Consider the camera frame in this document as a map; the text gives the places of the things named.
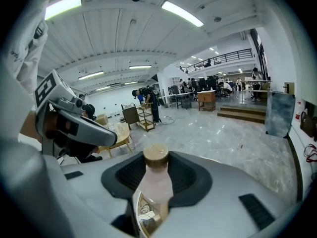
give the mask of wooden cabinet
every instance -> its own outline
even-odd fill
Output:
[[[215,110],[216,109],[216,98],[214,91],[204,91],[198,93],[198,106],[200,109]]]

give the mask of cable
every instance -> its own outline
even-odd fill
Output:
[[[164,116],[164,117],[168,118],[168,121],[172,121],[172,122],[161,122],[161,124],[168,125],[168,124],[175,123],[175,120],[172,117],[169,117],[169,116]]]
[[[311,162],[317,162],[317,159],[312,159],[311,157],[313,155],[317,155],[317,148],[313,144],[308,144],[305,149],[304,149],[304,156],[306,158],[306,162],[311,163]]]

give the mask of desk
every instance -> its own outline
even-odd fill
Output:
[[[169,98],[170,105],[173,108],[172,97],[174,97],[176,105],[177,105],[177,108],[178,108],[179,104],[178,104],[177,98],[178,97],[186,97],[187,95],[189,96],[190,94],[191,94],[190,92],[188,92],[188,93],[180,93],[180,94],[171,94],[171,95],[164,96],[164,98]],[[192,103],[191,103],[190,99],[189,99],[189,106],[192,107]]]
[[[270,80],[243,80],[243,81],[240,81],[240,82],[259,82],[259,83],[271,83],[272,81]],[[253,90],[253,89],[246,89],[246,90],[241,90],[242,91],[242,98],[241,98],[241,104],[245,104],[246,103],[243,103],[243,92],[268,92],[269,91],[269,88],[267,90]]]
[[[214,111],[216,109],[216,98],[215,98],[215,90],[211,91],[202,91],[198,92],[198,109],[200,108]]]
[[[99,146],[98,153],[100,153],[103,150],[107,150],[109,152],[109,156],[112,158],[112,154],[111,154],[110,150],[113,148],[119,147],[121,145],[127,145],[130,152],[133,153],[130,146],[129,146],[130,130],[129,130],[129,126],[127,123],[124,122],[124,123],[109,124],[105,127],[107,129],[114,131],[118,136],[118,140],[117,140],[116,144],[114,144],[112,146]]]

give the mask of wooden step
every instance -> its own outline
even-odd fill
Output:
[[[227,117],[227,118],[234,118],[244,121],[253,121],[258,123],[264,123],[265,116],[255,115],[255,114],[248,114],[248,113],[241,113],[241,112],[232,112],[232,111],[223,111],[220,110],[217,113],[219,117]]]
[[[265,116],[266,115],[266,110],[256,109],[256,108],[247,108],[247,107],[223,106],[223,107],[220,107],[220,110],[238,112],[238,113],[246,113],[246,114],[253,114],[253,115],[259,115],[259,116]]]

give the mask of white wall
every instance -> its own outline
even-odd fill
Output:
[[[306,31],[283,0],[262,1],[265,5],[264,24],[257,28],[257,32],[271,67],[273,89],[284,92],[284,82],[294,82],[296,100],[303,99],[317,105],[316,53]],[[309,142],[314,145],[316,143],[300,130],[299,123],[295,120],[289,136],[300,162],[305,198],[311,183],[311,174],[317,167],[316,163],[306,162],[303,152]]]
[[[256,67],[260,70],[261,69],[261,64],[260,64],[260,60],[259,60],[259,55],[258,55],[258,51],[257,51],[257,48],[256,48],[256,45],[254,44],[254,41],[251,37],[251,34],[247,34],[247,40],[249,41],[250,43],[250,46],[251,46],[251,49],[252,49],[252,55],[253,55],[253,58],[256,60]]]
[[[266,7],[263,27],[256,30],[262,41],[270,68],[272,90],[284,92],[284,82],[295,82],[295,92],[298,94],[299,88],[291,45],[279,18],[270,6]]]
[[[246,40],[242,40],[240,33],[235,34],[234,38],[232,38],[229,41],[224,41],[217,44],[219,55],[250,48],[251,45],[248,38]]]
[[[125,86],[116,88],[113,90],[107,90],[98,94],[90,95],[87,101],[88,104],[92,104],[96,111],[95,115],[107,114],[108,116],[114,112],[122,113],[121,104],[128,105],[134,103],[139,105],[138,99],[134,99],[132,91],[141,87],[151,85],[150,83],[134,84],[131,86]]]
[[[173,64],[170,64],[164,70],[158,72],[158,84],[162,95],[162,90],[164,90],[164,95],[168,95],[168,88],[172,86],[170,80],[170,78],[172,77],[180,77],[183,80],[187,80],[187,78],[189,78],[190,76],[182,72]]]

